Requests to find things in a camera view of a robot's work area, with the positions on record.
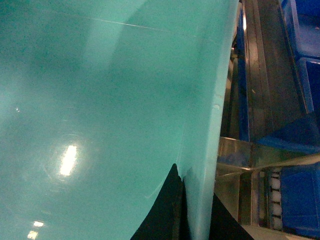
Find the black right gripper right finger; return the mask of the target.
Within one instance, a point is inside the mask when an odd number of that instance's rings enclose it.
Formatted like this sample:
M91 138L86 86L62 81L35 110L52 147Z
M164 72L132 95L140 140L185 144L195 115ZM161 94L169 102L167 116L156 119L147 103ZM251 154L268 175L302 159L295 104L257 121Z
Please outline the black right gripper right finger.
M254 240L233 218L216 194L213 195L210 240Z

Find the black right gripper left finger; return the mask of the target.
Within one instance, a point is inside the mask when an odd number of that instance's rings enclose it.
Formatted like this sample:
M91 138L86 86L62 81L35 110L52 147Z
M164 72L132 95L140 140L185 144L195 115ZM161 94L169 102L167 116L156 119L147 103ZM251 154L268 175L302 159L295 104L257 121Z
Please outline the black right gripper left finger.
M132 240L189 240L185 183L174 163Z

